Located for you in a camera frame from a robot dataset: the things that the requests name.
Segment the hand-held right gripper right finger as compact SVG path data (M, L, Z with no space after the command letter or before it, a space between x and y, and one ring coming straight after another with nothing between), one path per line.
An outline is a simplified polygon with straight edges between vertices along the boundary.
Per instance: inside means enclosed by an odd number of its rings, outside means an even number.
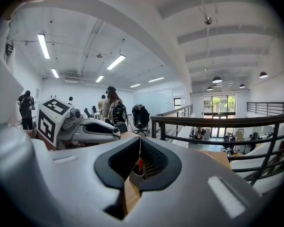
M161 191L143 192L124 218L131 227L249 227L263 200L244 179L213 157L161 140L182 163L176 180Z

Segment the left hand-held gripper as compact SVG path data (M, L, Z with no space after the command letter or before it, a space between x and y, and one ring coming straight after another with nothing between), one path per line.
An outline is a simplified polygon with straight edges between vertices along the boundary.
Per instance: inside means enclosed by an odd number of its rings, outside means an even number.
M73 138L78 127L82 140ZM96 146L121 138L117 127L98 119L84 119L79 109L57 98L39 104L37 131L51 145L50 150Z

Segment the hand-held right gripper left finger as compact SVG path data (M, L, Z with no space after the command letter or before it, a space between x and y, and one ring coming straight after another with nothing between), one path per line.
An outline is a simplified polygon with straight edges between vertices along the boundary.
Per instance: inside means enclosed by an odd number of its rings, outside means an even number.
M139 156L140 139L48 153L48 180L59 227L139 227L128 221L124 183Z

